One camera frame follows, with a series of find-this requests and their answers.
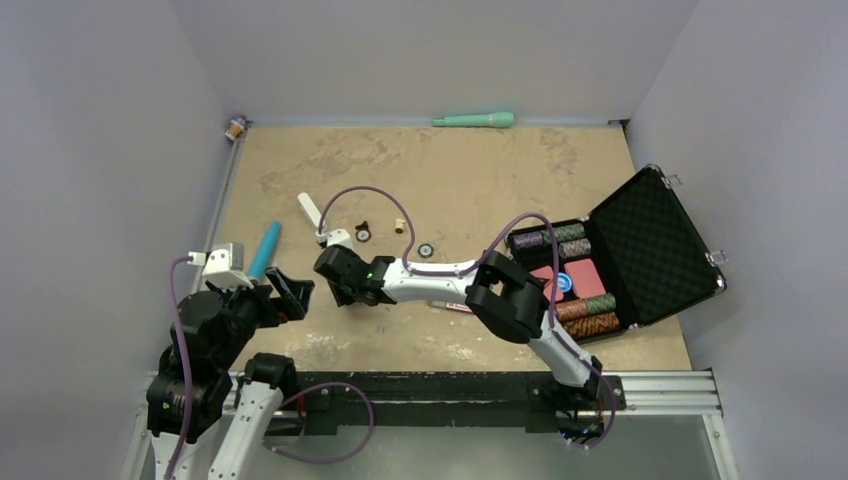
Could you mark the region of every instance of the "blue poker chip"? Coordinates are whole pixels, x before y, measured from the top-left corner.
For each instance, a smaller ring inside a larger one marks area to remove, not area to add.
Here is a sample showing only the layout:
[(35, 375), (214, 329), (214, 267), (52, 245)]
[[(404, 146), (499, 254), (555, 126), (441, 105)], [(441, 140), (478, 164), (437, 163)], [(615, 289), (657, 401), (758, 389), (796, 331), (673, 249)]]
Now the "blue poker chip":
[(571, 281), (571, 277), (562, 272), (557, 274), (557, 287), (559, 287), (562, 293), (570, 292), (573, 285), (574, 283)]

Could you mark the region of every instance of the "table surface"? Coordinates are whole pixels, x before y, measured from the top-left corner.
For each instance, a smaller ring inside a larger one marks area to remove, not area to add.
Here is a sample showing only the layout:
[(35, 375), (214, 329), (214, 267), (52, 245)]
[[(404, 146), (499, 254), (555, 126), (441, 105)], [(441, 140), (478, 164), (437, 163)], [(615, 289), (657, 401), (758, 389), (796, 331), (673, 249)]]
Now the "table surface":
[[(520, 213), (552, 221), (585, 215), (633, 173), (619, 128), (252, 128), (216, 241), (243, 243), (247, 265), (278, 220), (273, 262), (316, 288), (305, 320), (258, 330), (233, 369), (273, 352), (293, 357), (299, 370), (547, 370), (529, 348), (496, 338), (472, 315), (424, 302), (336, 307), (312, 271), (320, 249), (296, 196), (307, 192), (323, 208), (343, 188), (381, 187), (409, 212), (416, 247), (435, 247), (428, 261), (457, 262), (478, 257)], [(353, 192), (336, 202), (328, 222), (353, 234), (367, 220), (373, 237), (354, 246), (369, 260), (403, 252), (409, 233), (394, 232), (399, 216), (379, 195)], [(421, 261), (414, 253), (410, 260)], [(609, 370), (691, 368), (677, 317), (586, 348)]]

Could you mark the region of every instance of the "pink card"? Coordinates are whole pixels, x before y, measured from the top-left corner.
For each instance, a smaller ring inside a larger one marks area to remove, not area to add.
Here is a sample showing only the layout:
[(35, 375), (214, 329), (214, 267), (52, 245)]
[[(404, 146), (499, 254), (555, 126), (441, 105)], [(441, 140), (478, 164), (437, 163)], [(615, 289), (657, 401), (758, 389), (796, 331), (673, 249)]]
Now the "pink card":
[(551, 267), (537, 268), (536, 270), (533, 270), (532, 272), (530, 272), (530, 275), (533, 275), (534, 277), (538, 278), (539, 280), (542, 280), (542, 281), (545, 282), (544, 293), (545, 293), (545, 298), (547, 298), (548, 300), (551, 299), (551, 292), (553, 291), (554, 288), (556, 288), (556, 299), (554, 300), (555, 302), (561, 302), (563, 297), (565, 297), (565, 294), (562, 293), (562, 290), (560, 290), (559, 287), (557, 286), (556, 282), (553, 281), (553, 278), (554, 278), (554, 269), (553, 268), (551, 268)]
[(596, 297), (607, 293), (592, 259), (586, 258), (565, 264), (565, 273), (574, 282), (574, 294), (580, 298)]

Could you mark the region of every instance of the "blue handle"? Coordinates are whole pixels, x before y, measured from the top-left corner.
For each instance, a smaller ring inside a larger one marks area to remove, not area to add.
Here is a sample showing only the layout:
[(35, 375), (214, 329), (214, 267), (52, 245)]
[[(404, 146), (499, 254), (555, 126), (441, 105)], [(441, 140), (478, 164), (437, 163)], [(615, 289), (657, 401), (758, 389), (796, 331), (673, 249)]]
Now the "blue handle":
[(262, 242), (259, 243), (259, 249), (256, 250), (256, 256), (253, 257), (253, 262), (250, 263), (250, 268), (247, 270), (247, 276), (251, 280), (260, 280), (265, 273), (265, 267), (271, 261), (274, 255), (274, 249), (277, 247), (277, 240), (280, 239), (280, 222), (273, 222), (262, 237)]

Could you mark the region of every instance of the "metal frame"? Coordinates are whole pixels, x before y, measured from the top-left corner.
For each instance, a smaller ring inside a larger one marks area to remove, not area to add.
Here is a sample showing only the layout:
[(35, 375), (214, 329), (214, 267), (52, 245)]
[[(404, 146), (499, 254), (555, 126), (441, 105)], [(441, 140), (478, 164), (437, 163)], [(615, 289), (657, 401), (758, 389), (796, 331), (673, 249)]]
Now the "metal frame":
[[(230, 196), (230, 185), (235, 177), (244, 136), (233, 143), (230, 152), (227, 173), (224, 177), (214, 218), (207, 234), (204, 249), (209, 250), (215, 242), (221, 227), (221, 220), (226, 213)], [(194, 290), (202, 287), (200, 271), (195, 277)], [(670, 372), (670, 371), (632, 371), (604, 372), (621, 377), (623, 390), (627, 397), (628, 408), (616, 411), (617, 416), (700, 416), (704, 421), (704, 429), (709, 439), (713, 460), (721, 480), (738, 480), (739, 473), (727, 432), (722, 420), (721, 401), (718, 395), (712, 372)], [(235, 380), (237, 373), (231, 372)], [(145, 382), (144, 390), (150, 385), (156, 372), (151, 372)], [(224, 415), (233, 415), (235, 388), (227, 396), (224, 404)], [(289, 412), (277, 412), (279, 415), (289, 415)], [(135, 425), (130, 438), (127, 457), (121, 469), (121, 480), (138, 480), (144, 466), (145, 458), (150, 449), (150, 435), (147, 431), (147, 401), (142, 396), (141, 405), (136, 412)]]

